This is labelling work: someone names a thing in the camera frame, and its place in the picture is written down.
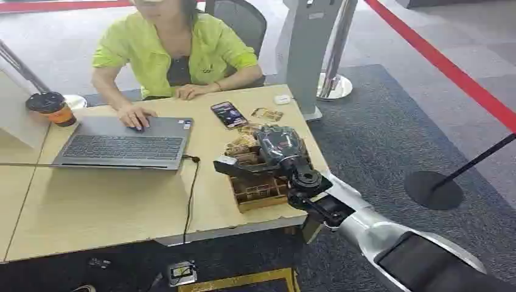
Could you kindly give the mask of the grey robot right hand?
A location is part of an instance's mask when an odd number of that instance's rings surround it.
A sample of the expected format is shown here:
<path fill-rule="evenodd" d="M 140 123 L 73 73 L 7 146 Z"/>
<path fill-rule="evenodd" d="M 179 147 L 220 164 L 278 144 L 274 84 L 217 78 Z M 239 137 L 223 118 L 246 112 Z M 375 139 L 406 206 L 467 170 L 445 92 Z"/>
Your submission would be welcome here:
<path fill-rule="evenodd" d="M 313 171 L 304 141 L 292 127 L 262 126 L 254 133 L 257 154 L 264 165 L 243 165 L 236 158 L 221 156 L 213 162 L 216 172 L 242 178 L 303 175 Z"/>

